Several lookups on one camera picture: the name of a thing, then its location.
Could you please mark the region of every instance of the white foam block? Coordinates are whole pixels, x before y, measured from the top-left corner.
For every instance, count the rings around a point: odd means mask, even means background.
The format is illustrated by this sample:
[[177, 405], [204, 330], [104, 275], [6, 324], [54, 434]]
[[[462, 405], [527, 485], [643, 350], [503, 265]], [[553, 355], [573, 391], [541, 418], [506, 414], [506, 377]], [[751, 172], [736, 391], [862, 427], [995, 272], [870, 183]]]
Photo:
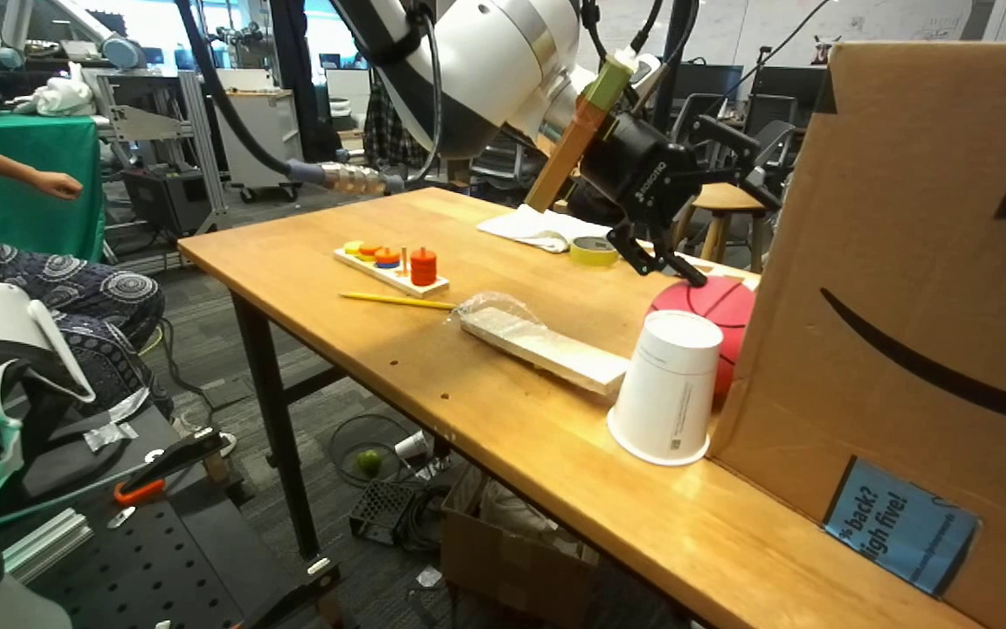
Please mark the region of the white foam block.
[[462, 312], [462, 324], [501, 345], [503, 354], [527, 361], [585, 391], [613, 398], [630, 371], [626, 355], [615, 355], [602, 345], [586, 345], [573, 336], [553, 330], [537, 321], [509, 314], [503, 307]]

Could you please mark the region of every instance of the wall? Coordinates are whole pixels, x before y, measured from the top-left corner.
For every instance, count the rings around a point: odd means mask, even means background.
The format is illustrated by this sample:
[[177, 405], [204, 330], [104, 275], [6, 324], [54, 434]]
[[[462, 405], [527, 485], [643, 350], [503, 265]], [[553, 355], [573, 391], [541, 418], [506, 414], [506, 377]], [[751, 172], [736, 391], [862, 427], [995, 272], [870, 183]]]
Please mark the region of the wall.
[[[703, 0], [699, 25], [686, 44], [686, 59], [754, 62], [760, 44], [777, 44], [821, 0]], [[772, 62], [808, 66], [814, 59], [814, 36], [842, 43], [888, 39], [961, 39], [975, 0], [831, 0]], [[602, 0], [602, 39], [609, 50], [626, 44], [643, 25], [649, 0]], [[647, 50], [659, 52], [668, 43], [663, 8]], [[595, 44], [585, 43], [579, 59], [598, 66]]]

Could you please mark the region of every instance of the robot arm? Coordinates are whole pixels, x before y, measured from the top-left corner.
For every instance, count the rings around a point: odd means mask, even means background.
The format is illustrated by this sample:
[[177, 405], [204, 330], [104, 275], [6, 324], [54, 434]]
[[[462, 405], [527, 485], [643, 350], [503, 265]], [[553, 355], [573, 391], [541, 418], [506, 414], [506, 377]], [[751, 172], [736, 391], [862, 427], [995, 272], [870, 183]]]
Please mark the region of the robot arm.
[[[707, 281], [675, 255], [678, 217], [690, 217], [703, 183], [697, 149], [630, 109], [630, 96], [647, 94], [659, 74], [635, 52], [613, 54], [602, 74], [579, 70], [576, 0], [456, 0], [437, 17], [422, 0], [331, 0], [331, 8], [379, 66], [420, 146], [470, 161], [503, 124], [534, 146], [549, 140], [557, 149], [527, 204], [549, 210], [579, 172], [626, 213], [609, 242], [635, 272], [675, 265], [686, 279]], [[726, 146], [751, 172], [754, 146], [743, 137], [730, 137]]]
[[573, 70], [579, 25], [567, 0], [456, 0], [441, 17], [402, 0], [331, 8], [379, 66], [407, 128], [449, 161], [475, 158], [503, 124], [531, 140], [560, 137], [590, 79]]

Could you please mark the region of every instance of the black cable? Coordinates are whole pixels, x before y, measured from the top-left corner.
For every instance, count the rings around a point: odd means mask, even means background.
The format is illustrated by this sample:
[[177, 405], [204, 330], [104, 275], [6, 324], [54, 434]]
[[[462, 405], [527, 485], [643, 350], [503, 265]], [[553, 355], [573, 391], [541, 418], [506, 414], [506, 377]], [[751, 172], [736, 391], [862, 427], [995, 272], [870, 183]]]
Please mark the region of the black cable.
[[663, 9], [663, 0], [652, 0], [643, 26], [640, 26], [635, 39], [634, 39], [634, 50], [635, 50], [635, 52], [647, 44], [649, 26], [652, 26], [652, 20], [656, 20], [659, 9]]
[[435, 137], [431, 137], [431, 152], [427, 152], [427, 164], [410, 175], [407, 180], [410, 183], [420, 183], [435, 164], [437, 164], [437, 146], [441, 146], [441, 131], [443, 131], [443, 88], [441, 88], [441, 54], [437, 54], [437, 26], [435, 26], [435, 17], [422, 13], [422, 26], [427, 26], [427, 43], [431, 43], [431, 66], [435, 66]]
[[167, 319], [162, 319], [162, 354], [163, 354], [167, 377], [172, 377], [182, 391], [196, 393], [196, 398], [214, 412], [211, 393], [207, 393], [200, 383], [184, 379], [184, 374], [182, 374], [182, 366], [177, 366], [177, 361], [176, 361], [176, 354], [177, 354], [177, 330], [176, 330], [176, 324], [172, 324]]
[[827, 8], [827, 0], [821, 0], [819, 8], [812, 8], [812, 9], [797, 20], [797, 26], [790, 26], [790, 36], [786, 36], [779, 44], [772, 44], [769, 54], [754, 59], [754, 66], [751, 66], [723, 96], [736, 96], [740, 88], [743, 88], [760, 70], [767, 70], [769, 59], [777, 59], [824, 8]]
[[276, 175], [288, 175], [292, 179], [292, 164], [276, 161], [251, 131], [248, 124], [238, 118], [225, 82], [220, 82], [220, 74], [211, 59], [211, 50], [204, 44], [204, 36], [196, 26], [196, 17], [193, 17], [193, 8], [188, 0], [177, 0], [177, 13], [182, 13], [182, 25], [184, 25], [184, 39], [188, 39], [188, 50], [193, 50], [193, 59], [204, 74], [204, 82], [207, 91], [214, 94], [220, 115], [229, 118], [229, 124], [236, 128], [236, 137], [245, 144], [245, 149], [251, 149], [257, 161], [262, 161], [269, 172]]
[[598, 20], [602, 20], [598, 0], [571, 0], [571, 2], [573, 2], [573, 13], [579, 17], [586, 39], [595, 43], [602, 66], [605, 66], [609, 50], [605, 50], [602, 31], [598, 31]]
[[[671, 66], [682, 62], [682, 52], [686, 52], [686, 44], [690, 44], [691, 26], [699, 25], [699, 13], [703, 13], [703, 2], [699, 2], [699, 0], [690, 0], [686, 31], [678, 36], [678, 43], [668, 50], [663, 62], [656, 66], [656, 77], [652, 77], [652, 82], [659, 82], [656, 91], [663, 91], [663, 77], [671, 74]], [[643, 111], [643, 105], [647, 105], [656, 91], [643, 94], [643, 96], [634, 105], [634, 111]]]

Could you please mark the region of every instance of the floor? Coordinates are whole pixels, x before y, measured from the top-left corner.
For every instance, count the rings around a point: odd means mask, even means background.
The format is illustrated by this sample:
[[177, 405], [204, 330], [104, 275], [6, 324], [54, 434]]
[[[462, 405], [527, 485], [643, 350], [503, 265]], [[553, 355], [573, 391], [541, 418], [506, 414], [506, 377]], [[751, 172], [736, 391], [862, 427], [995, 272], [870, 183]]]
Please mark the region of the floor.
[[[344, 194], [304, 194], [299, 203], [238, 204], [229, 222], [251, 222], [299, 213], [300, 204], [335, 204]], [[283, 489], [267, 461], [262, 418], [251, 401], [248, 361], [238, 337], [229, 289], [193, 270], [172, 265], [153, 272], [167, 296], [167, 336], [147, 354], [159, 391], [176, 401], [176, 427], [216, 423], [238, 437], [231, 453], [243, 479], [243, 513], [262, 533], [276, 554], [295, 554], [295, 527], [283, 505]], [[276, 330], [283, 377], [304, 377], [323, 371], [323, 361]], [[317, 521], [323, 548], [338, 566], [335, 602], [358, 629], [420, 629], [420, 626], [537, 626], [509, 614], [501, 605], [457, 595], [456, 586], [420, 586], [427, 566], [437, 566], [437, 508], [422, 508], [411, 524], [411, 546], [386, 546], [353, 533], [349, 521], [364, 505], [364, 489], [344, 471], [344, 442], [364, 437], [367, 442], [394, 442], [416, 427], [374, 398], [358, 379], [338, 379], [295, 405], [295, 429]], [[450, 457], [443, 479], [457, 479], [470, 461]], [[615, 557], [602, 557], [598, 595], [586, 614], [595, 629], [668, 629], [690, 626], [690, 618], [659, 598], [649, 583], [635, 578]]]

